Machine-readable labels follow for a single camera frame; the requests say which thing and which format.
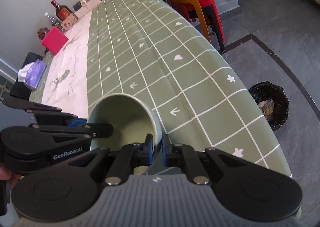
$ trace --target checkered tablecloth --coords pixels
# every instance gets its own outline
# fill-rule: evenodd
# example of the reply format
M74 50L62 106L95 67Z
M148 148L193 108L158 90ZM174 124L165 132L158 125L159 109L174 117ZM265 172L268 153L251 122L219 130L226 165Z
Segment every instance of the checkered tablecloth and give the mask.
M105 0L91 14L86 59L88 112L108 94L131 94L158 115L173 143L198 151L215 146L291 175L277 139L241 80L161 0ZM51 60L48 54L48 67ZM44 103L44 81L32 101Z

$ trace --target brown glass bottle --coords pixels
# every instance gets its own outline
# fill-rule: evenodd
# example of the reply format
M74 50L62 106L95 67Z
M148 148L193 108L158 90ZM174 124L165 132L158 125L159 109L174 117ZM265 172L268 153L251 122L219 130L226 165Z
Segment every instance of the brown glass bottle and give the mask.
M62 21L72 13L67 6L59 5L55 0L53 0L51 4L56 8L57 17Z

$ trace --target human hand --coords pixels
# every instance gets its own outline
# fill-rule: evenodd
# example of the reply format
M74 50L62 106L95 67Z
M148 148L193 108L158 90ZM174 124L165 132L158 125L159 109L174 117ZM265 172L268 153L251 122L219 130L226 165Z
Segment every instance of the human hand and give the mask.
M7 169L7 167L2 162L0 162L0 180L6 181L11 179L11 189L19 181L20 178L20 175L11 173L10 170Z

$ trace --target trash bin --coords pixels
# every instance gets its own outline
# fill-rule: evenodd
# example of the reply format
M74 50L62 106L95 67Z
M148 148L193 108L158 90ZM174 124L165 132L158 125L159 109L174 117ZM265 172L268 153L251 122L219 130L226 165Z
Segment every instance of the trash bin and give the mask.
M282 87L266 81L252 86L249 93L259 105L272 130L278 130L284 125L289 115L289 100Z

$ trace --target silver screw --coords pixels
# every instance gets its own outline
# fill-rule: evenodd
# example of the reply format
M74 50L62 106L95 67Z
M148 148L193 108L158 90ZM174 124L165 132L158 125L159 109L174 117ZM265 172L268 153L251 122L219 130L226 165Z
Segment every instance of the silver screw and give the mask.
M209 183L209 179L206 176L196 176L193 179L193 182L195 182L196 184L208 184Z
M121 183L121 179L117 176L111 176L106 178L107 185L119 185Z

